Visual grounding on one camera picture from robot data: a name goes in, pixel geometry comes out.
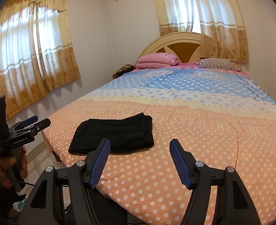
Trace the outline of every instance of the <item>wooden headboard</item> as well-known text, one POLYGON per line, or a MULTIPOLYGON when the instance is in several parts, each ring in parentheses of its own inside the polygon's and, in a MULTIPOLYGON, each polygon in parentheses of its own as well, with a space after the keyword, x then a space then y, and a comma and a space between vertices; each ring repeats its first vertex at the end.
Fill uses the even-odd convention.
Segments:
MULTIPOLYGON (((166 52, 179 57, 182 63, 197 63, 200 58, 201 35, 194 32, 175 32, 152 42, 139 57, 156 52, 166 52)), ((241 69, 239 63, 232 62, 241 69)))

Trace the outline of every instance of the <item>white wall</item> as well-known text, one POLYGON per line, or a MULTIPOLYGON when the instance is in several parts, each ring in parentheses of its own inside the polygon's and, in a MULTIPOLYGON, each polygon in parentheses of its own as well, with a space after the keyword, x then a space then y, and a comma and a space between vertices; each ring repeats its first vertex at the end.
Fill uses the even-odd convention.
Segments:
MULTIPOLYGON (((102 86, 115 73, 103 0, 67 0, 71 41, 81 79, 51 91, 8 121, 9 126, 32 115, 42 120, 58 109, 102 86)), ((30 152, 43 141, 41 133, 27 144, 30 152)))
MULTIPOLYGON (((159 37, 153 0, 104 0, 117 66, 134 64, 159 37)), ((244 71, 276 100, 276 5, 272 0, 238 0, 249 45, 244 71)))
POLYGON ((140 53, 160 37, 153 0, 104 0, 116 67, 135 64, 140 53))
POLYGON ((276 4, 238 0, 245 23, 250 63, 245 71, 276 101, 276 4))

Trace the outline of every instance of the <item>pillowcase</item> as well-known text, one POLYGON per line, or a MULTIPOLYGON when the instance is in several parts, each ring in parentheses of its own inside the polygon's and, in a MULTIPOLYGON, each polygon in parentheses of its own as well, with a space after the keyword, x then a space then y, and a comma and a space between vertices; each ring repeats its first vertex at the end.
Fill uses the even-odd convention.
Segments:
POLYGON ((199 61, 198 67, 207 68, 207 69, 233 70, 233 71, 241 72, 239 68, 237 68, 232 64, 231 59, 205 58, 199 61))
POLYGON ((137 60, 137 64, 140 63, 161 63, 174 66, 177 64, 177 57, 172 54, 157 52, 144 55, 137 60))

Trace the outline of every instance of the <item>blue gripper pad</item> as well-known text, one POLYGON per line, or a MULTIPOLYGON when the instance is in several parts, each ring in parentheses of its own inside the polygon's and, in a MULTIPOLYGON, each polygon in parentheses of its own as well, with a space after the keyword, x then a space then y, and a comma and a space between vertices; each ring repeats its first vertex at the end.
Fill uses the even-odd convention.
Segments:
POLYGON ((177 139, 173 139, 170 141, 169 150, 177 173, 180 177, 180 181, 183 185, 187 187, 187 189, 190 189, 192 182, 189 177, 189 168, 182 156, 183 154, 185 154, 184 149, 177 139))
POLYGON ((33 123, 35 123, 37 121, 38 121, 38 116, 37 115, 32 116, 22 122, 22 127, 26 128, 27 126, 32 125, 33 123))
POLYGON ((96 152, 99 151, 99 154, 91 170, 91 180, 89 183, 91 187, 94 187, 99 182, 99 179, 101 177, 103 169, 105 168, 105 164, 111 151, 111 143, 109 140, 106 140, 104 145, 101 146, 100 143, 98 148, 96 149, 96 152))

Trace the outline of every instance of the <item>black sleeve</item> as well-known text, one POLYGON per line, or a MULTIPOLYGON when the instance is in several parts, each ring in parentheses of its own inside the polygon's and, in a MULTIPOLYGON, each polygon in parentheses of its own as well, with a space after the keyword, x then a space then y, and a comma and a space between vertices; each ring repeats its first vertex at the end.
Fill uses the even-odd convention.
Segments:
POLYGON ((8 214, 15 202, 21 201, 24 196, 18 196, 14 188, 5 189, 0 184, 0 215, 3 219, 8 219, 8 214))

